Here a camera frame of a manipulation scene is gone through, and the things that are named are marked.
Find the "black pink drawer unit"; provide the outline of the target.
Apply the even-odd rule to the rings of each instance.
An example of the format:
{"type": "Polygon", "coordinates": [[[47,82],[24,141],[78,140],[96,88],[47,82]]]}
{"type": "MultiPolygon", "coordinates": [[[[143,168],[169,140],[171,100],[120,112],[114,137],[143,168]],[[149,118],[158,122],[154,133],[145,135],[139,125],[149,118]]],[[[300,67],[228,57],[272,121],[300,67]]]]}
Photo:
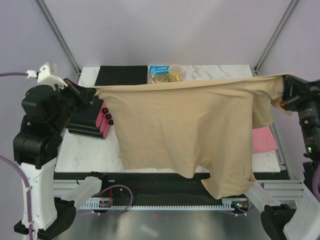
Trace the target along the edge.
{"type": "Polygon", "coordinates": [[[93,104],[77,112],[66,125],[66,129],[71,134],[105,139],[113,124],[113,117],[105,102],[95,96],[93,104]]]}

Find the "beige t shirt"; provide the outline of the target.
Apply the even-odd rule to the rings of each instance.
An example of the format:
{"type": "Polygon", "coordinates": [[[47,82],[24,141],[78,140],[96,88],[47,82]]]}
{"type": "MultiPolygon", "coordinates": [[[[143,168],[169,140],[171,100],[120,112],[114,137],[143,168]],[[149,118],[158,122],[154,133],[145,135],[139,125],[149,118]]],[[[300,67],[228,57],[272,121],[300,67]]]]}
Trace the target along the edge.
{"type": "Polygon", "coordinates": [[[123,167],[172,169],[215,199],[243,194],[255,182],[253,130],[273,123],[282,74],[245,79],[97,86],[114,121],[123,167]]]}

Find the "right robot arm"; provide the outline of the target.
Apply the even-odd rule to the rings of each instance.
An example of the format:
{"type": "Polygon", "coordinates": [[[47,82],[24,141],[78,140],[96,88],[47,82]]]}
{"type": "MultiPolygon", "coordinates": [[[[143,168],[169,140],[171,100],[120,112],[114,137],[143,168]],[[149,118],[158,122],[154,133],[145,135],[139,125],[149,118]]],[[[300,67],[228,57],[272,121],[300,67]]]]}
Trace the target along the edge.
{"type": "Polygon", "coordinates": [[[320,238],[320,82],[307,81],[292,74],[282,76],[283,92],[279,106],[297,112],[306,152],[315,164],[315,172],[305,176],[311,188],[304,186],[297,209],[281,203],[259,183],[247,190],[246,183],[236,179],[229,184],[235,197],[243,194],[260,212],[265,233],[272,240],[318,240],[320,238]]]}

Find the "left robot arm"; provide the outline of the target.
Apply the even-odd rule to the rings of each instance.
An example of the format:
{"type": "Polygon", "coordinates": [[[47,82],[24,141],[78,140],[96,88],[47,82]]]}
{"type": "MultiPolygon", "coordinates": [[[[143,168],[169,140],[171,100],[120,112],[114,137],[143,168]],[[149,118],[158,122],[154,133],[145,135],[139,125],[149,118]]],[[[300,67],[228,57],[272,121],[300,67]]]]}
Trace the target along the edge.
{"type": "Polygon", "coordinates": [[[22,173],[23,218],[14,231],[26,240],[52,240],[73,224],[77,210],[91,197],[110,191],[107,176],[90,172],[61,197],[54,195],[54,171],[62,133],[72,116],[93,104],[96,90],[60,78],[54,63],[27,71],[37,85],[22,100],[25,116],[13,140],[14,166],[22,173]]]}

